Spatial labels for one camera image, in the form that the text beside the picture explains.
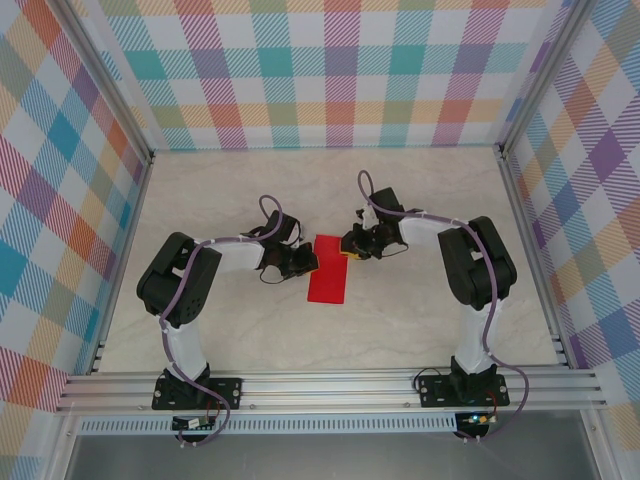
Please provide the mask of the red paper sheet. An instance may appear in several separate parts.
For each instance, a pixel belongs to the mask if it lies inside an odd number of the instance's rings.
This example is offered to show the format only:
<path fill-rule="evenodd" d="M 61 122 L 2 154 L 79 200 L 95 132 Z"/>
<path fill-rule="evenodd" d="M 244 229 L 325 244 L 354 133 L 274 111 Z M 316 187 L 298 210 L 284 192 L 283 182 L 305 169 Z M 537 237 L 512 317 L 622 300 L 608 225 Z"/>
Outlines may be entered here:
<path fill-rule="evenodd" d="M 341 253 L 341 238 L 318 235 L 314 253 L 318 268 L 311 273 L 307 301 L 342 305 L 345 302 L 348 257 Z"/>

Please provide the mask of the small black controller board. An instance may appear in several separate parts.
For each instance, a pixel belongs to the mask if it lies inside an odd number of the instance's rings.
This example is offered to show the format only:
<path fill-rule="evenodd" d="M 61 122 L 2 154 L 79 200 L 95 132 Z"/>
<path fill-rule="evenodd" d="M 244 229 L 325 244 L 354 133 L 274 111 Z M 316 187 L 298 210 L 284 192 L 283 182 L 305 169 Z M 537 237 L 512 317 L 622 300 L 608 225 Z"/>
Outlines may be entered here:
<path fill-rule="evenodd" d="M 215 417 L 197 416 L 197 417 L 181 417 L 174 416 L 171 421 L 172 431 L 211 431 L 216 426 L 217 419 Z"/>

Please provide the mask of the grey metal panel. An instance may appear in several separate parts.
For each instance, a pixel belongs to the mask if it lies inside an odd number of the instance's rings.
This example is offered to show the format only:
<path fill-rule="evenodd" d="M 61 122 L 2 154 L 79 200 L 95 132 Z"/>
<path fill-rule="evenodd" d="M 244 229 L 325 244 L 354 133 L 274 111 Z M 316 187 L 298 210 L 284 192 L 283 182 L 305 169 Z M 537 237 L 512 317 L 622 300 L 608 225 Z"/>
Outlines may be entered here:
<path fill-rule="evenodd" d="M 65 480 L 600 480 L 579 441 L 516 447 L 420 434 L 83 436 Z"/>

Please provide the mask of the long aluminium mounting rail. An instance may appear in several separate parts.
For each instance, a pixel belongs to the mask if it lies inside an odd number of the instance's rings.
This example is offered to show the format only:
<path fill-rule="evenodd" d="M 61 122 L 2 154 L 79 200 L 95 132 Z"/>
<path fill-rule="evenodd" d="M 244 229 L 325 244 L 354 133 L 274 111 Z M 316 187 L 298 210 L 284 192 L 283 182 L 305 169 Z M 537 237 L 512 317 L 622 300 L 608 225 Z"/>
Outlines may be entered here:
<path fill-rule="evenodd" d="M 241 413 L 411 413 L 421 408 L 414 380 L 443 370 L 363 369 L 325 371 L 215 371 L 215 378 L 240 378 Z M 510 405 L 527 411 L 603 409 L 604 391 L 591 370 L 533 366 L 522 374 L 504 371 Z M 60 414 L 134 414 L 151 409 L 158 376 L 150 372 L 98 372 L 72 376 L 58 402 Z"/>

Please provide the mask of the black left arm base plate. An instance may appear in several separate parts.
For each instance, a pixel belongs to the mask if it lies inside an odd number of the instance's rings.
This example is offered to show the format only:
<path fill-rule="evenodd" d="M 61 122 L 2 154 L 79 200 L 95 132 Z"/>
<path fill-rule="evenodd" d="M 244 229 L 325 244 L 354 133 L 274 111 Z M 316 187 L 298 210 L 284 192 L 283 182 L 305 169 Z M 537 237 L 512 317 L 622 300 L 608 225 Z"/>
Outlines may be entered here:
<path fill-rule="evenodd" d="M 240 378 L 204 378 L 198 380 L 206 389 L 222 397 L 231 410 L 240 407 L 242 380 Z M 161 375 L 152 391 L 151 409 L 165 410 L 207 410 L 223 408 L 222 403 L 208 393 L 170 374 Z"/>

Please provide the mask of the aluminium table side rail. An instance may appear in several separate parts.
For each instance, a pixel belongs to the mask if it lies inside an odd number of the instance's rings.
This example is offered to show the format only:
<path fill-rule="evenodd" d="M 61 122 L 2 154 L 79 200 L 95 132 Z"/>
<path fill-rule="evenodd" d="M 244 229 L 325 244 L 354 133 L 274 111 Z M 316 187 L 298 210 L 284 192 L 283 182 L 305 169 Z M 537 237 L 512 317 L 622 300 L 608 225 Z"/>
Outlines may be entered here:
<path fill-rule="evenodd" d="M 84 361 L 81 369 L 82 375 L 90 375 L 93 373 L 94 367 L 99 362 L 99 351 L 103 349 L 106 344 L 109 330 L 114 318 L 118 297 L 124 280 L 127 263 L 131 254 L 136 229 L 139 223 L 139 218 L 142 212 L 145 196 L 151 179 L 153 166 L 153 160 L 149 160 L 142 171 L 141 184 L 138 190 L 136 201 L 134 203 L 134 208 L 127 223 L 127 229 L 125 230 L 126 236 L 124 237 L 123 249 L 118 257 L 118 262 L 116 264 L 116 270 L 109 292 L 108 301 L 106 303 L 105 310 L 99 319 L 91 343 L 89 344 L 88 356 Z"/>
<path fill-rule="evenodd" d="M 565 332 L 552 298 L 550 286 L 543 272 L 543 265 L 537 250 L 535 235 L 526 218 L 524 203 L 520 197 L 516 181 L 514 180 L 512 168 L 507 159 L 507 155 L 501 150 L 499 145 L 494 146 L 494 154 L 527 259 L 528 268 L 551 337 L 551 342 L 556 352 L 557 363 L 564 368 L 573 368 L 571 351 L 570 348 L 565 345 Z"/>

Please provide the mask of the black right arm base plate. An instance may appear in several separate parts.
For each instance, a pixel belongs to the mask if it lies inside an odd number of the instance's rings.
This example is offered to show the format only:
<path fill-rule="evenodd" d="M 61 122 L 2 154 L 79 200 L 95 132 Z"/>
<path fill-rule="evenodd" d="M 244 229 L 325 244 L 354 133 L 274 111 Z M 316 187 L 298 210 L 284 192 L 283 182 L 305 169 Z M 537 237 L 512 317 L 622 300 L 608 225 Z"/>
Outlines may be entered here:
<path fill-rule="evenodd" d="M 420 404 L 435 407 L 505 407 L 511 401 L 503 375 L 463 380 L 456 375 L 421 375 L 417 380 Z"/>

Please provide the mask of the aluminium frame corner post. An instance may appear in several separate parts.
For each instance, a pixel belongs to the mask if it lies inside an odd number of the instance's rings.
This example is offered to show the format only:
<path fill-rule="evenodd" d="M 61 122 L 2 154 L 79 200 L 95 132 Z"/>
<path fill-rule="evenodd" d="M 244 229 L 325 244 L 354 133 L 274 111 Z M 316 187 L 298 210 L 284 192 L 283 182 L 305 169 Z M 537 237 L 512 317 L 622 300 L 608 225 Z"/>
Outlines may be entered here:
<path fill-rule="evenodd" d="M 111 75 L 99 49 L 94 45 L 90 34 L 86 31 L 81 17 L 76 13 L 71 0 L 56 0 L 60 8 L 64 8 L 69 17 L 70 29 L 78 37 L 77 43 L 82 51 L 85 63 L 89 71 L 97 80 L 99 90 L 106 95 L 106 100 L 112 107 L 115 116 L 121 123 L 128 138 L 133 141 L 136 148 L 144 155 L 148 162 L 154 158 L 152 147 L 144 137 L 134 115 L 122 96 L 116 81 Z"/>
<path fill-rule="evenodd" d="M 561 6 L 561 21 L 551 23 L 531 68 L 512 105 L 503 132 L 495 144 L 499 162 L 506 162 L 519 141 L 556 75 L 576 41 L 584 23 L 588 20 L 598 0 L 571 0 L 567 7 Z"/>

